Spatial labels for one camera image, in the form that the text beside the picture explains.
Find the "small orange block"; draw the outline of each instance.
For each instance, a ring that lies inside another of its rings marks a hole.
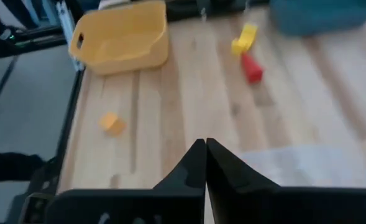
[[[116,114],[107,113],[101,118],[100,126],[108,134],[117,136],[125,129],[126,124]]]

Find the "yellow plastic bin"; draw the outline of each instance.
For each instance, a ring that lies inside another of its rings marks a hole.
[[[163,1],[127,4],[85,14],[69,52],[97,75],[156,67],[168,57]]]

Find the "teal bin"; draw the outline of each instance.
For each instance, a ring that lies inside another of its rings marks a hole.
[[[366,0],[270,0],[270,15],[286,35],[313,35],[361,26]]]

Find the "yellow block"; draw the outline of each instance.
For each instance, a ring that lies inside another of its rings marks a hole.
[[[240,55],[249,50],[249,46],[238,39],[234,39],[231,43],[231,52],[235,55]]]
[[[112,136],[117,136],[120,134],[126,127],[125,122],[123,122],[118,116],[114,113],[105,114],[100,122],[100,126]]]
[[[240,33],[239,41],[245,43],[248,49],[252,46],[257,33],[257,27],[252,24],[245,24],[242,32]]]

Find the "wooden table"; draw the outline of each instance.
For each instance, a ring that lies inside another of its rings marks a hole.
[[[249,86],[231,40],[242,25],[259,27],[252,55],[263,82]],[[168,62],[159,69],[97,77],[86,71],[59,192],[151,188],[195,139],[212,137],[236,154],[284,146],[343,149],[366,169],[366,25],[287,38],[268,9],[169,25]],[[108,111],[127,129],[107,136]]]

